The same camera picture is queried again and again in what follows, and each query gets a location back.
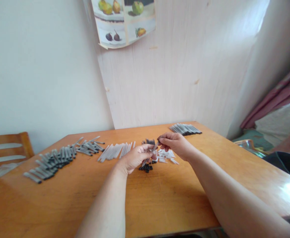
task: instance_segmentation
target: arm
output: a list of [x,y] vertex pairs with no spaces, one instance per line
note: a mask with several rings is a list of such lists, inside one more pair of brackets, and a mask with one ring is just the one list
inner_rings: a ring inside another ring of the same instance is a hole
[[119,160],[107,176],[87,212],[76,238],[125,237],[125,194],[127,175],[153,156],[154,145],[137,146]]
[[171,148],[190,163],[219,223],[230,237],[290,237],[288,222],[182,135],[165,133],[158,139],[162,149]]

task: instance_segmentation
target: plastic bag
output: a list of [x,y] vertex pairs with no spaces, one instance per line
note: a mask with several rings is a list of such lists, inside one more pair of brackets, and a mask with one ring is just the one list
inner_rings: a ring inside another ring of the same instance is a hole
[[7,174],[9,171],[13,170],[17,166],[21,165],[24,161],[19,163],[10,163],[10,164],[4,164],[0,166],[0,177]]

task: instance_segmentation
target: person's left hand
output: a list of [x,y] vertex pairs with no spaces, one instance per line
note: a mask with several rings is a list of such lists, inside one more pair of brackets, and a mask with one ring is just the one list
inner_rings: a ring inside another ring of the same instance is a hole
[[121,160],[118,162],[127,174],[131,174],[133,170],[139,166],[145,159],[153,158],[156,159],[156,156],[151,152],[154,145],[143,144],[136,146],[134,149],[129,151],[124,155]]

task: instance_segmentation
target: pile of pens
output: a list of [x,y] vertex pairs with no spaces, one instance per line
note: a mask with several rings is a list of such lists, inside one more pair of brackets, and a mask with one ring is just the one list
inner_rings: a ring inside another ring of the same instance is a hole
[[104,151],[104,148],[99,146],[98,143],[105,143],[95,141],[95,139],[99,137],[100,136],[90,140],[89,142],[85,140],[82,144],[79,144],[83,139],[83,137],[81,137],[73,145],[64,146],[59,151],[53,149],[51,153],[46,153],[45,155],[40,154],[39,156],[41,157],[41,160],[36,160],[39,167],[31,169],[29,172],[25,172],[24,176],[38,184],[42,183],[41,180],[47,180],[54,177],[59,169],[62,169],[65,165],[69,164],[76,158],[76,152],[92,156],[93,153],[96,154],[99,151]]
[[159,162],[161,163],[167,163],[166,159],[169,159],[171,162],[173,162],[174,164],[179,164],[174,158],[174,152],[170,149],[168,150],[168,152],[166,152],[165,150],[158,150],[155,152],[156,158],[157,160],[159,160]]
[[[142,141],[142,144],[153,144],[154,147],[152,148],[151,152],[152,152],[152,153],[155,153],[156,148],[157,148],[157,146],[158,146],[158,144],[159,144],[159,141],[157,141],[157,144],[155,144],[155,139],[149,140],[149,139],[146,138],[146,140],[143,140],[143,141]],[[149,173],[150,170],[153,170],[153,166],[151,166],[150,164],[155,164],[155,163],[157,163],[157,160],[152,160],[151,162],[149,162],[149,163],[147,164],[147,162],[148,162],[149,160],[150,160],[150,158],[144,160],[142,166],[139,167],[138,170],[145,170],[146,173]]]
[[104,142],[95,141],[99,137],[100,136],[98,136],[96,138],[93,138],[90,141],[86,141],[85,140],[82,144],[79,144],[79,142],[75,143],[75,145],[79,146],[79,147],[76,147],[75,150],[77,152],[80,152],[82,154],[86,154],[86,155],[89,155],[89,156],[93,156],[93,154],[99,153],[99,150],[102,151],[102,152],[105,151],[105,149],[99,145],[99,144],[105,144],[105,143]]
[[149,140],[146,138],[146,140],[142,141],[142,144],[153,144],[155,145],[155,139]]
[[122,144],[111,144],[108,145],[104,152],[102,153],[102,155],[98,158],[98,161],[100,161],[101,163],[103,163],[105,160],[112,160],[112,159],[116,159],[120,152],[120,159],[122,158],[122,156],[126,155],[132,148],[132,144],[133,142],[131,142],[130,144],[128,143],[122,143]]
[[177,123],[171,127],[169,127],[173,132],[178,132],[182,134],[183,136],[189,136],[189,135],[194,135],[194,134],[201,134],[202,132],[195,128],[193,125],[188,125],[188,124],[180,124]]

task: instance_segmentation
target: forearm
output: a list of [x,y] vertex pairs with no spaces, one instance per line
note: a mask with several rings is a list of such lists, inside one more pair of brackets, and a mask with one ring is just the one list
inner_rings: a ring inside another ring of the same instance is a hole
[[125,237],[127,173],[117,163],[86,214],[76,237]]
[[188,161],[230,237],[290,237],[289,223],[209,157],[197,151]]

